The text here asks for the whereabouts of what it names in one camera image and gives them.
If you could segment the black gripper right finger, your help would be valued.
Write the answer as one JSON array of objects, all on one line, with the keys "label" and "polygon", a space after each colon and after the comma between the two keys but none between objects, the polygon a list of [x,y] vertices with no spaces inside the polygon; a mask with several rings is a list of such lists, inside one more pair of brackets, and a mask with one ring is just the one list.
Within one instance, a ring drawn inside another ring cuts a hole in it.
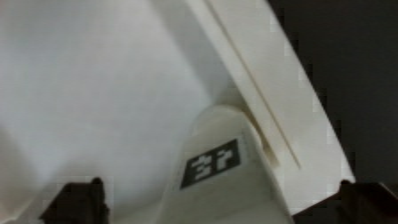
[{"label": "black gripper right finger", "polygon": [[295,224],[398,224],[398,183],[341,181],[337,193],[293,215]]}]

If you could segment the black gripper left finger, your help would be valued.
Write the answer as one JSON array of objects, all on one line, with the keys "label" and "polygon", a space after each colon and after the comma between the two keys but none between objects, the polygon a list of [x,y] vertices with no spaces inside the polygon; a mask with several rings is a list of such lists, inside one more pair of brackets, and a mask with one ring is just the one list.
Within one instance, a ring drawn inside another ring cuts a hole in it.
[{"label": "black gripper left finger", "polygon": [[105,185],[99,178],[89,183],[67,183],[39,216],[44,224],[108,224]]}]

